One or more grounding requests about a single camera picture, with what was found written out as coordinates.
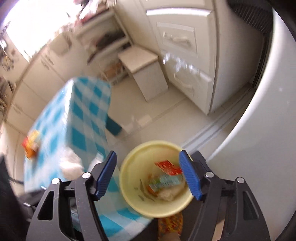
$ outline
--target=yellow bowl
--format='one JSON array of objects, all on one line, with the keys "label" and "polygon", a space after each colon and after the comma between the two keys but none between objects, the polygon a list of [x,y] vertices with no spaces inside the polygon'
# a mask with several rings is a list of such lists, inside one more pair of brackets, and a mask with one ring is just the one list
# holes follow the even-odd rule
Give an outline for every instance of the yellow bowl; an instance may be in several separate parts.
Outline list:
[{"label": "yellow bowl", "polygon": [[154,163],[169,160],[178,165],[181,150],[170,142],[150,141],[134,148],[126,156],[120,170],[119,186],[124,199],[134,210],[147,217],[164,218],[182,211],[192,201],[188,186],[171,202],[143,194],[148,175],[158,170]]}]

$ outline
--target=white cabinet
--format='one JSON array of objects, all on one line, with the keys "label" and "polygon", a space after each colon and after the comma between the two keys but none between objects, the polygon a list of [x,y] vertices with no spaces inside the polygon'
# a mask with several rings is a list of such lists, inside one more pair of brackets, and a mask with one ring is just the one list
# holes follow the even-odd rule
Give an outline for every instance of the white cabinet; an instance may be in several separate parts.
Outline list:
[{"label": "white cabinet", "polygon": [[1,137],[0,137],[0,153],[3,153],[6,158],[6,168],[8,174],[14,178],[14,161],[15,161],[15,150],[17,147],[20,133],[7,125],[2,124]]},{"label": "white cabinet", "polygon": [[36,120],[46,106],[46,102],[41,99],[25,83],[21,83],[12,102],[18,110],[24,112],[31,119]]},{"label": "white cabinet", "polygon": [[47,50],[41,56],[43,61],[53,68],[64,82],[73,77],[94,76],[91,67],[87,65],[88,54],[82,44],[76,38],[73,38],[70,33],[67,36],[72,44],[69,51],[59,56],[50,50],[49,44]]},{"label": "white cabinet", "polygon": [[213,9],[212,0],[140,0],[145,9],[165,7],[192,7]]},{"label": "white cabinet", "polygon": [[64,81],[48,64],[38,59],[28,71],[23,82],[48,103],[63,87]]},{"label": "white cabinet", "polygon": [[165,63],[168,79],[205,114],[209,113],[214,80],[203,72],[179,68],[173,59]]},{"label": "white cabinet", "polygon": [[214,12],[206,10],[191,15],[193,10],[163,15],[148,15],[147,12],[147,15],[160,49],[173,53],[214,78],[217,52]]},{"label": "white cabinet", "polygon": [[7,122],[21,133],[27,134],[34,123],[34,120],[28,117],[24,112],[20,111],[16,106],[12,105],[7,115]]},{"label": "white cabinet", "polygon": [[25,135],[20,133],[17,142],[17,147],[15,150],[14,179],[19,181],[24,180],[25,150],[22,146],[22,142],[25,139],[25,137]]},{"label": "white cabinet", "polygon": [[[0,136],[0,153],[5,155],[5,164],[8,174],[15,180],[24,180],[24,159],[25,151],[21,146],[25,135],[3,123]],[[11,188],[15,195],[19,196],[24,193],[24,187],[21,184],[10,182]]]}]

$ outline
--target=white kitchen cabinet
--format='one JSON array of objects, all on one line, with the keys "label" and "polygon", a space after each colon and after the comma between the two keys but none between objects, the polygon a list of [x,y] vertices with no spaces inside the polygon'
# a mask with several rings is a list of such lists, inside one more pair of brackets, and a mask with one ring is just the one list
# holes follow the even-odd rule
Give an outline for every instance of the white kitchen cabinet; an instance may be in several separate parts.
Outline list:
[{"label": "white kitchen cabinet", "polygon": [[5,155],[6,168],[8,170],[9,176],[11,176],[12,178],[14,178],[15,150],[17,147],[19,135],[20,133],[7,123],[2,124],[0,152]]},{"label": "white kitchen cabinet", "polygon": [[66,36],[71,42],[69,51],[59,56],[50,49],[49,44],[45,53],[41,56],[42,60],[50,68],[53,68],[64,82],[73,77],[94,76],[91,67],[87,65],[88,54],[85,48],[71,33],[66,33]]},{"label": "white kitchen cabinet", "polygon": [[215,0],[215,13],[219,59],[211,112],[254,79],[264,42],[263,35],[239,18],[227,0]]},{"label": "white kitchen cabinet", "polygon": [[23,82],[48,103],[65,84],[48,64],[38,59],[25,75]]},{"label": "white kitchen cabinet", "polygon": [[22,142],[25,139],[24,134],[19,134],[16,150],[15,150],[15,164],[14,164],[14,179],[23,181],[24,180],[24,160],[25,150],[22,146]]},{"label": "white kitchen cabinet", "polygon": [[21,83],[15,94],[12,104],[28,115],[31,119],[36,120],[39,114],[46,106],[46,102],[41,99],[25,83]]},{"label": "white kitchen cabinet", "polygon": [[192,9],[183,10],[183,14],[168,12],[162,15],[150,15],[147,11],[147,16],[161,50],[214,78],[217,54],[214,11],[191,13]]},{"label": "white kitchen cabinet", "polygon": [[26,134],[33,125],[34,120],[12,105],[7,115],[7,122],[21,133]]},{"label": "white kitchen cabinet", "polygon": [[213,9],[212,0],[140,0],[145,9],[192,7]]},{"label": "white kitchen cabinet", "polygon": [[210,110],[214,79],[207,76],[202,71],[190,68],[177,68],[174,59],[166,61],[165,70],[168,79],[189,99],[192,100],[204,113]]}]

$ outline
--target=snack packet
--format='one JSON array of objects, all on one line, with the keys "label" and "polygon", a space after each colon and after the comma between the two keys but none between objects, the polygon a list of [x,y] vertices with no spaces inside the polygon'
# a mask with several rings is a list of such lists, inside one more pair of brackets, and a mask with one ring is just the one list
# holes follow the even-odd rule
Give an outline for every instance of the snack packet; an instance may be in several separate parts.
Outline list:
[{"label": "snack packet", "polygon": [[186,182],[180,167],[168,160],[155,163],[164,174],[148,177],[147,190],[164,201],[172,201],[184,189]]},{"label": "snack packet", "polygon": [[28,159],[37,156],[37,152],[40,147],[40,133],[39,131],[32,131],[22,142],[22,146],[25,149],[25,155]]}]

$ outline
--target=drawer handle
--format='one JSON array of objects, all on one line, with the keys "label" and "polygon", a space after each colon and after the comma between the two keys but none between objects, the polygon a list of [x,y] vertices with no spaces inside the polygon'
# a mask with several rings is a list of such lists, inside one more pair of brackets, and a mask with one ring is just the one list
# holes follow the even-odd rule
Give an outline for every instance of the drawer handle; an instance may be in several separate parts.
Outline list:
[{"label": "drawer handle", "polygon": [[186,43],[190,45],[189,39],[187,37],[173,37],[172,35],[168,35],[166,32],[163,32],[163,38],[171,40],[175,43]]},{"label": "drawer handle", "polygon": [[15,106],[18,110],[22,111],[22,107],[20,107],[18,104],[14,103],[14,106]]},{"label": "drawer handle", "polygon": [[49,63],[51,63],[51,65],[54,65],[53,61],[50,59],[50,57],[47,54],[45,55],[45,58]]},{"label": "drawer handle", "polygon": [[17,108],[13,107],[13,109],[15,110],[15,112],[16,112],[17,114],[21,114],[21,112],[20,112]]},{"label": "drawer handle", "polygon": [[47,68],[47,69],[49,70],[49,67],[47,66],[46,63],[43,62],[43,60],[41,60],[41,63],[43,64],[43,66],[44,66],[45,68]]},{"label": "drawer handle", "polygon": [[176,75],[175,73],[174,73],[174,78],[175,78],[175,81],[177,81],[182,87],[194,91],[192,85],[189,85],[189,84],[185,84],[185,83],[183,83],[183,82],[177,77],[177,75]]}]

